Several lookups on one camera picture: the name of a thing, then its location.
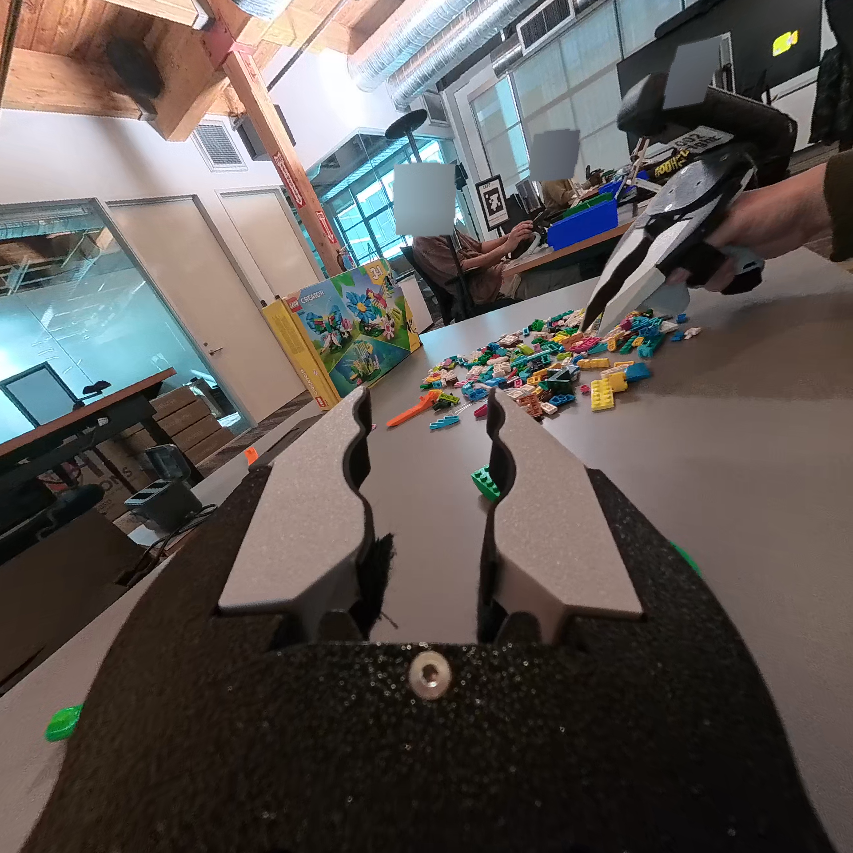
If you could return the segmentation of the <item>large black screen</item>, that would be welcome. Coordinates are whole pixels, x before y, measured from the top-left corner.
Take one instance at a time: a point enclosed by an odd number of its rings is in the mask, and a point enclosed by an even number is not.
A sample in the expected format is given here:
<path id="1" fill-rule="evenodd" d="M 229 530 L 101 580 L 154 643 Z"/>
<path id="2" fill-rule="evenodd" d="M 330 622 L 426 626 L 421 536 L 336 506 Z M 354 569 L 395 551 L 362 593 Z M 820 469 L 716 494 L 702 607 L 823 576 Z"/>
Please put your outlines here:
<path id="1" fill-rule="evenodd" d="M 693 2 L 661 23 L 650 44 L 617 65 L 619 90 L 628 90 L 655 72 L 670 68 L 683 44 L 727 37 L 734 91 L 766 99 L 794 113 L 797 100 L 814 95 L 812 83 L 795 80 L 816 73 L 822 56 L 824 4 L 820 1 Z"/>

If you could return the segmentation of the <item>black round ceiling fixture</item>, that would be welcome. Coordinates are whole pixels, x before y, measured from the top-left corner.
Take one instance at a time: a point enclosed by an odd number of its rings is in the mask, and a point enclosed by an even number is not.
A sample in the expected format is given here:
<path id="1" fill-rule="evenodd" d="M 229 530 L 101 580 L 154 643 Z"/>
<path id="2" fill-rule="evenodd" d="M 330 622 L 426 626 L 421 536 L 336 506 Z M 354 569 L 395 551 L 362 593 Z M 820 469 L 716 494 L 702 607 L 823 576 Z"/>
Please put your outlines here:
<path id="1" fill-rule="evenodd" d="M 111 37 L 105 52 L 111 68 L 139 107 L 142 120 L 153 123 L 157 117 L 155 101 L 164 91 L 164 80 L 144 43 Z"/>

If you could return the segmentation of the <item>colourful toy box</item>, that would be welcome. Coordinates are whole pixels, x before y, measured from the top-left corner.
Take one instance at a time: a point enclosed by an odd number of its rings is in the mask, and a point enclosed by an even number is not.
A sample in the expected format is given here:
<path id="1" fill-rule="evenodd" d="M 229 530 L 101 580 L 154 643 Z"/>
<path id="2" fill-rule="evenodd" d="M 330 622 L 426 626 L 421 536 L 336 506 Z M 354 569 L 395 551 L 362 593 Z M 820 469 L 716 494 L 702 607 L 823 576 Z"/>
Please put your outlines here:
<path id="1" fill-rule="evenodd" d="M 371 387 L 421 347 L 411 307 L 385 260 L 303 287 L 261 313 L 321 411 Z"/>

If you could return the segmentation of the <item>blue plastic bin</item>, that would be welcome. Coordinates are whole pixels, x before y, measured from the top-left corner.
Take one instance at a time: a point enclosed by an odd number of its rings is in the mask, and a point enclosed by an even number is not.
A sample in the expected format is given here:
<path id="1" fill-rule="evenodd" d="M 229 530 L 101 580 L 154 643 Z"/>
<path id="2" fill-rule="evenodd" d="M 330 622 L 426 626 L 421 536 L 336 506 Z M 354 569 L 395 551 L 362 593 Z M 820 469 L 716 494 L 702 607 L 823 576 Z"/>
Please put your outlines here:
<path id="1" fill-rule="evenodd" d="M 591 239 L 618 226 L 618 205 L 611 193 L 588 199 L 547 231 L 547 245 L 555 251 Z"/>

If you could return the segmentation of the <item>dark brown box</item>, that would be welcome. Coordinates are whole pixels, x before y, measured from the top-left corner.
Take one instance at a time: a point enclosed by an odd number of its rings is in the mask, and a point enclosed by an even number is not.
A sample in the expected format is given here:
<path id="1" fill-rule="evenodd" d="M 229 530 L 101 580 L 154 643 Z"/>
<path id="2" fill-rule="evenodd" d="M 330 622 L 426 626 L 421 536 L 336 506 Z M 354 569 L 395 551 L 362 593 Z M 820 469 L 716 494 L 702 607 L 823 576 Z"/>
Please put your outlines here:
<path id="1" fill-rule="evenodd" d="M 1 694 L 115 603 L 154 555 L 91 509 L 2 565 Z"/>

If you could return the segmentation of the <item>white door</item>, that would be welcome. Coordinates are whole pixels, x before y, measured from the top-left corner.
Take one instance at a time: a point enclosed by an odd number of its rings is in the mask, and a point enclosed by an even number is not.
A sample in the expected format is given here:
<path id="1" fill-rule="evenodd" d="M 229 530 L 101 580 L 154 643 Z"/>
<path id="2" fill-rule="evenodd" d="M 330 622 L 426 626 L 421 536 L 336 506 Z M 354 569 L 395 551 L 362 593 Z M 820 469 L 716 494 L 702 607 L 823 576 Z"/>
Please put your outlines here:
<path id="1" fill-rule="evenodd" d="M 272 300 L 326 279 L 280 188 L 224 191 L 219 199 Z"/>
<path id="2" fill-rule="evenodd" d="M 240 318 L 240 296 L 247 296 L 232 263 L 193 196 L 107 202 L 134 259 L 140 261 L 180 324 L 193 339 L 213 385 L 233 413 L 228 426 L 241 433 L 257 424 L 240 394 L 243 378 L 234 361 L 235 334 L 230 311 Z"/>

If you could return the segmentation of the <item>person's right hand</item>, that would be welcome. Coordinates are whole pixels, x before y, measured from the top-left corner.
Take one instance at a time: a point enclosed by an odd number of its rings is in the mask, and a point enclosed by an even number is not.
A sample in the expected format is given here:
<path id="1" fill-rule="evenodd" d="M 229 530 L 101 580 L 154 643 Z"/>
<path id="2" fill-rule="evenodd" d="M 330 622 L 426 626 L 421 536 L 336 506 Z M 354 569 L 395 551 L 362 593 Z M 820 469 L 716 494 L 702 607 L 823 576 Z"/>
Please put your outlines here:
<path id="1" fill-rule="evenodd" d="M 706 243 L 718 250 L 741 247 L 773 259 L 833 235 L 825 196 L 827 166 L 820 164 L 773 186 L 744 192 Z"/>

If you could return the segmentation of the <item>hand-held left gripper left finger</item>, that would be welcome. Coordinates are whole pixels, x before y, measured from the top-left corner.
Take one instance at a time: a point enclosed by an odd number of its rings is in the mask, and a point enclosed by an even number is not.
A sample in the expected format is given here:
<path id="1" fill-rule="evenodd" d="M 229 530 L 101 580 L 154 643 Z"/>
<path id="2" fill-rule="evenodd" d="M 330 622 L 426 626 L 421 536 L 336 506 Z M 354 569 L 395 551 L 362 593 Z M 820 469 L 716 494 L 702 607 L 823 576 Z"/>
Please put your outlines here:
<path id="1" fill-rule="evenodd" d="M 278 615 L 297 642 L 367 642 L 394 555 L 361 487 L 370 473 L 369 389 L 360 387 L 270 465 L 219 597 L 228 617 Z"/>

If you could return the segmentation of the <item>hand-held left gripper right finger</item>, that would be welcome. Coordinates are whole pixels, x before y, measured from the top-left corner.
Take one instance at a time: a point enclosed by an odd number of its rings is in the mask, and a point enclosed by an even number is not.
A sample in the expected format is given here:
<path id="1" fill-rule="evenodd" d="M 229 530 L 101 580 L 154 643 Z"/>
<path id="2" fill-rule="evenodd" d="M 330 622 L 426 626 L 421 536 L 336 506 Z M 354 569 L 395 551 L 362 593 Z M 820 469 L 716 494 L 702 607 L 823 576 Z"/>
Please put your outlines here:
<path id="1" fill-rule="evenodd" d="M 642 620 L 586 466 L 502 391 L 489 393 L 486 432 L 499 496 L 485 523 L 478 642 L 494 642 L 515 613 L 529 614 L 545 643 L 576 617 Z"/>

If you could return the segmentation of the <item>white wall vent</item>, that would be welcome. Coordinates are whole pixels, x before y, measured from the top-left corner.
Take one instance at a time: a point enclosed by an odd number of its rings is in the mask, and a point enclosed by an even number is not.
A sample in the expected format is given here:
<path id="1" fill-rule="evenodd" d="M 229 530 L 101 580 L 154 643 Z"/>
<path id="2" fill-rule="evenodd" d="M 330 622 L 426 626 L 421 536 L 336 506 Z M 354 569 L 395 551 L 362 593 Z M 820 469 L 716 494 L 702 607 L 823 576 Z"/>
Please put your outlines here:
<path id="1" fill-rule="evenodd" d="M 211 172 L 225 173 L 248 170 L 245 159 L 235 145 L 232 133 L 223 122 L 201 122 L 196 126 L 190 138 Z"/>

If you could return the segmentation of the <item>dark wooden table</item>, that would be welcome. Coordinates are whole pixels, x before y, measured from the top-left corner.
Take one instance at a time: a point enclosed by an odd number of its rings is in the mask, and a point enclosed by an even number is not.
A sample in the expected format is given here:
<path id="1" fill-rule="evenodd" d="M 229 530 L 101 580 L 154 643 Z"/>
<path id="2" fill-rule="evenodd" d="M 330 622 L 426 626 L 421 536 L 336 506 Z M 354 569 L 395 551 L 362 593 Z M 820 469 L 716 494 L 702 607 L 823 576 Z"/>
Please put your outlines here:
<path id="1" fill-rule="evenodd" d="M 63 465 L 121 432 L 140 424 L 157 445 L 173 444 L 155 421 L 152 400 L 162 383 L 176 375 L 167 368 L 93 403 L 80 406 L 47 424 L 4 442 L 1 446 L 1 490 L 7 492 L 54 472 L 68 485 Z"/>

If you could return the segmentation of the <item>black office chair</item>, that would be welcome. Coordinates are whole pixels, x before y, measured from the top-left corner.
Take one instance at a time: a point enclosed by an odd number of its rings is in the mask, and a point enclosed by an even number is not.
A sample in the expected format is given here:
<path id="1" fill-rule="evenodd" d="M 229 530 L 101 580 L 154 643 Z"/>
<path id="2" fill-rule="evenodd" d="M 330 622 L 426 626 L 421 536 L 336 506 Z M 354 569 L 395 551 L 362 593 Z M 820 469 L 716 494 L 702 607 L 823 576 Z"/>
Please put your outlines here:
<path id="1" fill-rule="evenodd" d="M 420 281 L 432 294 L 437 303 L 444 326 L 464 321 L 475 315 L 475 305 L 467 287 L 466 274 L 462 271 L 459 263 L 456 264 L 457 275 L 450 280 L 450 287 L 453 291 L 451 292 L 447 287 L 432 281 L 432 278 L 427 275 L 427 272 L 417 262 L 412 247 L 404 246 L 401 252 L 411 265 L 415 275 L 419 277 Z"/>

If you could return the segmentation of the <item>white duct vent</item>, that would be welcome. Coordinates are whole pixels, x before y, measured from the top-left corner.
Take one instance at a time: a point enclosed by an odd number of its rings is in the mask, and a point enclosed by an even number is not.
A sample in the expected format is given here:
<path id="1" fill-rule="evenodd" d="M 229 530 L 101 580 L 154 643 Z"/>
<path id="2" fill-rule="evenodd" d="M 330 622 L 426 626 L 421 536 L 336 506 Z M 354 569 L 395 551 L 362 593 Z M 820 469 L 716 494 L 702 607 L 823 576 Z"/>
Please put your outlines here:
<path id="1" fill-rule="evenodd" d="M 516 25 L 521 55 L 527 56 L 577 18 L 574 1 L 545 1 Z"/>

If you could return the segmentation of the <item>black white marker board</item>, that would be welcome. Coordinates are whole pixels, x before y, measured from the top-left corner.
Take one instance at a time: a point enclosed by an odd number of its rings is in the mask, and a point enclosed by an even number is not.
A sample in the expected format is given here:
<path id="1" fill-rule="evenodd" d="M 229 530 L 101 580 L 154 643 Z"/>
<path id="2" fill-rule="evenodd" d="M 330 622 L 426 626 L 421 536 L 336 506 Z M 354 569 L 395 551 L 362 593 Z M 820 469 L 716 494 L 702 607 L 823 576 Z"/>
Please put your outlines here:
<path id="1" fill-rule="evenodd" d="M 483 212 L 486 229 L 501 231 L 510 222 L 502 177 L 489 176 L 475 183 L 474 188 Z"/>

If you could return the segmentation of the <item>dark monitor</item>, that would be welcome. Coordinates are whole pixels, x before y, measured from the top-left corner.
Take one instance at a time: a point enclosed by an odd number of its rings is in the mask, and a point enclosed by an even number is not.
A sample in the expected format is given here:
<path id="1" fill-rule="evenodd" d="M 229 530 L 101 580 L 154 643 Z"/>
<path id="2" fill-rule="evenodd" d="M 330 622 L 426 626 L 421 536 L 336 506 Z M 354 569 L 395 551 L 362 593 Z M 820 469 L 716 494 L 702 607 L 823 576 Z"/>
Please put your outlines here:
<path id="1" fill-rule="evenodd" d="M 84 405 L 48 362 L 2 379 L 1 391 L 34 428 Z"/>

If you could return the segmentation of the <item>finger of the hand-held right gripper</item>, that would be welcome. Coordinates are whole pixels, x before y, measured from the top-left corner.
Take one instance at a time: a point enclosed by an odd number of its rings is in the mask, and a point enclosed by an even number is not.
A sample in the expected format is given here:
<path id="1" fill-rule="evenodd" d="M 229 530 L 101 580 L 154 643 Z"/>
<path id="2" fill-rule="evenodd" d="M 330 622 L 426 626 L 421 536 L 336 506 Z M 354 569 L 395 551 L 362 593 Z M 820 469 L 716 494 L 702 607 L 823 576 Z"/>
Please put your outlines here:
<path id="1" fill-rule="evenodd" d="M 654 236 L 634 222 L 625 231 L 596 283 L 600 330 L 610 330 L 665 284 L 668 273 L 660 267 L 687 249 L 699 228 L 676 222 Z"/>
<path id="2" fill-rule="evenodd" d="M 580 330 L 591 330 L 601 320 L 606 330 L 664 285 L 660 265 L 668 256 L 668 225 L 635 224 L 619 241 L 585 307 Z"/>

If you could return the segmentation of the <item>cluster of small green bricks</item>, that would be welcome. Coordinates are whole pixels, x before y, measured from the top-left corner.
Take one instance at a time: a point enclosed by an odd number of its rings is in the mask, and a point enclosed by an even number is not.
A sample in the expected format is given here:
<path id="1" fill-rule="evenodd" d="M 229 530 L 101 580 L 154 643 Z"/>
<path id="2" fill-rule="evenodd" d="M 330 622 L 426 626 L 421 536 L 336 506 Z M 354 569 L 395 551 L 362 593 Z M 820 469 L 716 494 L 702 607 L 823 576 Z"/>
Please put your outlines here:
<path id="1" fill-rule="evenodd" d="M 48 721 L 45 740 L 49 743 L 68 740 L 78 725 L 83 708 L 84 704 L 79 704 L 58 709 Z"/>

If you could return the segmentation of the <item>tan office table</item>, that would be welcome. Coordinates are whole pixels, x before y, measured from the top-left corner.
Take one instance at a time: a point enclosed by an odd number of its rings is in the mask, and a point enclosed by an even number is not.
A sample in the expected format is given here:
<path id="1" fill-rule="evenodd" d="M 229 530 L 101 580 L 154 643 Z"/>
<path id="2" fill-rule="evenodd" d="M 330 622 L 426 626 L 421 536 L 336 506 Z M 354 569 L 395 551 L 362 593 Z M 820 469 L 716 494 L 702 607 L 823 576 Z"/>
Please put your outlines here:
<path id="1" fill-rule="evenodd" d="M 612 252 L 621 237 L 630 230 L 634 221 L 634 219 L 630 219 L 614 229 L 604 231 L 585 240 L 580 240 L 560 250 L 539 252 L 535 256 L 531 255 L 526 259 L 519 258 L 510 261 L 503 270 L 503 278 L 506 279 L 512 275 L 521 275 L 540 267 L 559 266 L 563 261 L 577 263 L 581 256 L 586 257 L 589 254 L 596 256 L 605 252 Z"/>

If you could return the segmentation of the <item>pile of colourful bricks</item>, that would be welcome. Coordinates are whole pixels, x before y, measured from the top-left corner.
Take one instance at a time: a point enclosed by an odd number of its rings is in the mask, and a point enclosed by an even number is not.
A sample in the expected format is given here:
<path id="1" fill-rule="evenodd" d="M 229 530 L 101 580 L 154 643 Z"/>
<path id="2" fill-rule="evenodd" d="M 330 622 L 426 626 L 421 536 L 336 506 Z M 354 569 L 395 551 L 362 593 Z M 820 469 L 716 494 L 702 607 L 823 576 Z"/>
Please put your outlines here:
<path id="1" fill-rule="evenodd" d="M 582 332 L 583 313 L 565 311 L 534 319 L 432 367 L 421 380 L 419 396 L 442 390 L 431 410 L 435 417 L 430 429 L 455 425 L 472 405 L 474 418 L 485 419 L 486 398 L 493 390 L 502 391 L 537 421 L 557 416 L 577 397 L 587 399 L 593 413 L 611 411 L 618 393 L 651 377 L 651 360 L 663 343 L 681 343 L 702 331 L 688 326 L 685 313 L 671 318 L 647 309 L 630 312 L 606 332 L 600 330 L 601 320 Z"/>

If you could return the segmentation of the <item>grey charger dock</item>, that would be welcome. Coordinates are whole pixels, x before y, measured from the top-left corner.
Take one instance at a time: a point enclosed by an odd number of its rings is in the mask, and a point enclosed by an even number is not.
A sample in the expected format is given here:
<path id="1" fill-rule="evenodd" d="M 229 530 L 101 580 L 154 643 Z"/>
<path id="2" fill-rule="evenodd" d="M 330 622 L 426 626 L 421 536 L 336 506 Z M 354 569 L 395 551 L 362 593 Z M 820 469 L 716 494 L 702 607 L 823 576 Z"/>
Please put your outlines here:
<path id="1" fill-rule="evenodd" d="M 126 499 L 124 507 L 151 530 L 172 534 L 203 511 L 188 484 L 189 464 L 172 443 L 148 448 L 145 455 L 157 477 Z"/>

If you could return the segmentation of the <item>grey desk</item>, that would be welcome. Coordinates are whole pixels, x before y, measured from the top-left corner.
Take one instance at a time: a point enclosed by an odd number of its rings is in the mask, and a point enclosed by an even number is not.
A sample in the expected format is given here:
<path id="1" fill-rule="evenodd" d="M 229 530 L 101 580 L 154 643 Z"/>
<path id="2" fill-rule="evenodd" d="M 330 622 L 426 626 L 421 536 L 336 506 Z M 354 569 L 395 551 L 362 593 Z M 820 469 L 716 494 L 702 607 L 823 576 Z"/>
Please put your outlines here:
<path id="1" fill-rule="evenodd" d="M 2 851 L 851 851 L 849 281 L 798 250 L 752 293 L 694 293 L 701 336 L 613 412 L 543 426 L 640 621 L 545 643 L 515 613 L 478 642 L 469 415 L 368 438 L 394 555 L 367 642 L 221 615 L 270 470 L 248 475 L 3 698 Z"/>

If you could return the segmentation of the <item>orange brick separator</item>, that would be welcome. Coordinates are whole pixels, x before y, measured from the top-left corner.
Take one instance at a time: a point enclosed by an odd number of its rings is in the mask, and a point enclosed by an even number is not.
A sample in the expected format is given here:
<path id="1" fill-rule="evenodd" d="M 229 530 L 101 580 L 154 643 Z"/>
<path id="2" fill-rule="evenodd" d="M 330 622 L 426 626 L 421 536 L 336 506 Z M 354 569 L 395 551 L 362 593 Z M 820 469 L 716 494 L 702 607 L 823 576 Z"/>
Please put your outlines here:
<path id="1" fill-rule="evenodd" d="M 388 428 L 395 428 L 403 423 L 410 421 L 415 418 L 417 415 L 420 415 L 426 411 L 431 411 L 432 407 L 435 403 L 440 399 L 442 394 L 442 390 L 440 389 L 431 389 L 426 394 L 422 395 L 419 398 L 419 402 L 414 406 L 409 408 L 408 410 L 400 413 L 399 415 L 391 418 L 387 422 Z"/>

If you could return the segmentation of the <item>stack of cardboard boxes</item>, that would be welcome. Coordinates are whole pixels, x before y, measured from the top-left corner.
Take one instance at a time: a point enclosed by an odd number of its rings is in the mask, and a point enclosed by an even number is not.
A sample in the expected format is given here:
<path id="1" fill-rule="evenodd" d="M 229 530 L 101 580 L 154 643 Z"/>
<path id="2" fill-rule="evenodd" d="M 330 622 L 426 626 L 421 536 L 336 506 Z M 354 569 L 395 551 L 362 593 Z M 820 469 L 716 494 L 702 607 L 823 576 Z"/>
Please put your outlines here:
<path id="1" fill-rule="evenodd" d="M 199 464 L 229 444 L 235 434 L 222 425 L 207 400 L 189 387 L 169 391 L 151 401 L 154 421 L 165 431 L 170 443 L 193 464 Z M 118 436 L 102 442 L 98 449 L 116 465 L 133 463 L 148 474 L 154 468 L 145 451 L 160 444 L 142 422 L 124 429 Z"/>

